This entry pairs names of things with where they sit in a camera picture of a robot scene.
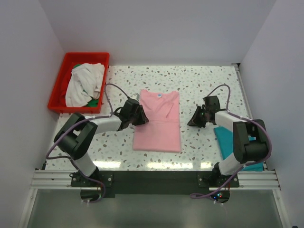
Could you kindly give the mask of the pink t shirt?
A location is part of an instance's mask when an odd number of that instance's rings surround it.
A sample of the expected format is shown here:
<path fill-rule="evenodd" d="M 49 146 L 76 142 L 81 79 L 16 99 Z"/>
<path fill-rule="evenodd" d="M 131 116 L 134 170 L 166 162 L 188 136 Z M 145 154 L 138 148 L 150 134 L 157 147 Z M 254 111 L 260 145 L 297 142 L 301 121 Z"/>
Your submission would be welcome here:
<path fill-rule="evenodd" d="M 135 127 L 133 150 L 181 152 L 179 93 L 142 90 L 139 102 L 149 121 Z"/>

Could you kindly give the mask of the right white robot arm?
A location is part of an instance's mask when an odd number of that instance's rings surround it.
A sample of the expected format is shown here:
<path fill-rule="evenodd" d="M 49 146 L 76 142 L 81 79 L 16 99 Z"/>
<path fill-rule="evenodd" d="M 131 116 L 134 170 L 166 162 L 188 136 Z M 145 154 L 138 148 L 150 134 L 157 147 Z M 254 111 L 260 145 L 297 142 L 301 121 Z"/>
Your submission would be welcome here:
<path fill-rule="evenodd" d="M 198 106 L 188 126 L 199 128 L 212 123 L 232 133 L 232 153 L 216 163 L 212 171 L 199 173 L 200 186 L 221 187 L 244 167 L 263 163 L 271 155 L 272 144 L 263 120 L 237 116 L 220 107 L 217 96 L 206 96 Z"/>

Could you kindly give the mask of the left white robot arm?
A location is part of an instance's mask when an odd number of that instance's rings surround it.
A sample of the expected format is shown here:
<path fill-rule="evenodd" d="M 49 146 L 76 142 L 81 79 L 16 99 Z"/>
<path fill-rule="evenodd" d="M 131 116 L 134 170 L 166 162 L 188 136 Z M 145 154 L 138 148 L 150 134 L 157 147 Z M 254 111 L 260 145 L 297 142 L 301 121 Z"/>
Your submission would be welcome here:
<path fill-rule="evenodd" d="M 149 122 L 144 108 L 135 99 L 128 98 L 122 107 L 107 116 L 86 117 L 72 114 L 54 138 L 54 145 L 68 155 L 78 176 L 87 186 L 105 188 L 99 169 L 88 154 L 96 134 L 122 131 L 129 125 L 139 126 Z"/>

